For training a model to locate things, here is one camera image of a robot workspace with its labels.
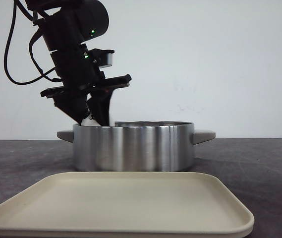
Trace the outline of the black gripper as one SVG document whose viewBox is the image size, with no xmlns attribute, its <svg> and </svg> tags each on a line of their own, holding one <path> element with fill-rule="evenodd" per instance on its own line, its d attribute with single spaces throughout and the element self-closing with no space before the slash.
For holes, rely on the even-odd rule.
<svg viewBox="0 0 282 238">
<path fill-rule="evenodd" d="M 57 50 L 51 53 L 55 71 L 63 85 L 41 92 L 42 97 L 52 98 L 55 106 L 75 120 L 78 124 L 88 117 L 101 126 L 110 125 L 110 101 L 113 89 L 129 86 L 129 74 L 106 79 L 104 73 L 95 65 L 89 56 L 87 46 L 80 45 L 74 50 Z M 62 94 L 61 92 L 78 92 L 86 95 Z"/>
</svg>

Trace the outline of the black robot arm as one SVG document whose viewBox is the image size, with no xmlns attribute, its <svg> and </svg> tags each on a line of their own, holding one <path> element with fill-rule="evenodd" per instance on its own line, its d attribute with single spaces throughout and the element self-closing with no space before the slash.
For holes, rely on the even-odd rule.
<svg viewBox="0 0 282 238">
<path fill-rule="evenodd" d="M 110 101 L 117 88 L 127 87 L 130 75 L 106 78 L 105 67 L 113 64 L 114 50 L 88 49 L 86 41 L 102 36 L 109 27 L 109 15 L 98 0 L 28 0 L 13 3 L 38 30 L 29 46 L 43 38 L 57 74 L 59 87 L 41 92 L 54 105 L 83 124 L 87 118 L 101 126 L 110 125 Z"/>
</svg>

